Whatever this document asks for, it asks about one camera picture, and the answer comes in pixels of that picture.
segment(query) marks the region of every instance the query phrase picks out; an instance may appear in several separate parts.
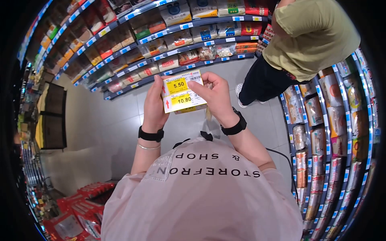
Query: supermarket aisle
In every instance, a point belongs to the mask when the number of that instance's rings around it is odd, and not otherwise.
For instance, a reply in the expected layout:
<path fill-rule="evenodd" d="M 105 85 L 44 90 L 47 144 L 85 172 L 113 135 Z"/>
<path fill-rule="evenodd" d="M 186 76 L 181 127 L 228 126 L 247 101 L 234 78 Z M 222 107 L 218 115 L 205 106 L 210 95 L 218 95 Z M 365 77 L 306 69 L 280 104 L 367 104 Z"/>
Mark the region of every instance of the supermarket aisle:
<path fill-rule="evenodd" d="M 235 87 L 243 82 L 256 59 L 225 62 L 201 68 L 212 71 L 229 82 L 232 105 L 241 111 L 248 128 L 263 145 L 289 155 L 288 135 L 283 108 L 279 99 L 262 105 L 253 103 L 246 109 L 239 108 Z M 47 155 L 46 176 L 56 189 L 66 195 L 91 182 L 119 180 L 130 172 L 137 142 L 138 128 L 143 122 L 143 103 L 151 84 L 134 89 L 114 100 L 106 101 L 101 93 L 91 93 L 83 86 L 74 87 L 62 77 L 55 82 L 67 90 L 66 132 L 67 148 L 64 152 Z M 175 143 L 195 138 L 200 130 L 211 131 L 220 139 L 227 140 L 220 125 L 213 118 L 205 119 L 205 110 L 181 115 L 170 114 L 164 127 L 161 153 L 169 151 Z M 277 168 L 291 187 L 291 171 L 287 159 L 270 153 Z"/>

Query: black wrist strap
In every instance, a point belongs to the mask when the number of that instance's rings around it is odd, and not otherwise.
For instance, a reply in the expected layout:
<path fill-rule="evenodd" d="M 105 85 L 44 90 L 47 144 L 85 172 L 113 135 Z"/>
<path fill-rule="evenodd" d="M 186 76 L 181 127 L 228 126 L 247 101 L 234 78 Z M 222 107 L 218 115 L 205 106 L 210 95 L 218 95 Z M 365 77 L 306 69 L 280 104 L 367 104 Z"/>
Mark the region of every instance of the black wrist strap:
<path fill-rule="evenodd" d="M 139 127 L 138 138 L 142 138 L 147 141 L 157 141 L 160 142 L 164 138 L 164 130 L 160 129 L 157 133 L 146 133 L 142 131 L 142 126 Z"/>

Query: pink t-shirt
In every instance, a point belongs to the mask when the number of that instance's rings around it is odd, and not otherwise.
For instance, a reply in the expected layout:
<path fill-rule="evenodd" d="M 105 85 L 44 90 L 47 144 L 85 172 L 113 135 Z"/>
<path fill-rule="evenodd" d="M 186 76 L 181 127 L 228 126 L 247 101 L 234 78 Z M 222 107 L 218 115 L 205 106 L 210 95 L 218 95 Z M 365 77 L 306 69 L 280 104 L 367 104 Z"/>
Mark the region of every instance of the pink t-shirt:
<path fill-rule="evenodd" d="M 279 171 L 260 171 L 225 142 L 197 138 L 119 181 L 102 240 L 299 241 L 302 228 Z"/>

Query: yellow price label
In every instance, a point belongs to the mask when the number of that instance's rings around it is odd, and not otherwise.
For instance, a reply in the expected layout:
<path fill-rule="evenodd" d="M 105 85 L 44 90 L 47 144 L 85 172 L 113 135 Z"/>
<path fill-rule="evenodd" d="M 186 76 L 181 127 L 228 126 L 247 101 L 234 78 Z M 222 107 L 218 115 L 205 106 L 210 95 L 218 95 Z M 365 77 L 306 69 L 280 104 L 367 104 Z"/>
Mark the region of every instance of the yellow price label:
<path fill-rule="evenodd" d="M 188 89 L 185 77 L 167 82 L 168 90 L 170 94 L 175 94 Z"/>
<path fill-rule="evenodd" d="M 171 99 L 171 105 L 182 105 L 185 103 L 191 103 L 192 99 L 190 98 L 190 94 L 183 94 L 181 96 L 176 96 Z"/>

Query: shelf price tag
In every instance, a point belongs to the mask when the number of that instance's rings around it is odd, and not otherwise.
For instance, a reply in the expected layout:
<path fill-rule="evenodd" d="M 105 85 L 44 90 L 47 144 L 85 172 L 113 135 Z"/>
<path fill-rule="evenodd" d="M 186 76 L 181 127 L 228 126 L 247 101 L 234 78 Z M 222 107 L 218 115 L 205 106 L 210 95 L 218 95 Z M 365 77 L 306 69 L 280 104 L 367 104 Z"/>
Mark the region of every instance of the shelf price tag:
<path fill-rule="evenodd" d="M 107 26 L 107 27 L 105 27 L 102 31 L 100 31 L 100 32 L 98 33 L 98 35 L 99 35 L 99 37 L 102 37 L 102 36 L 104 36 L 105 34 L 107 34 L 107 33 L 110 32 L 110 31 L 111 31 L 110 26 Z"/>

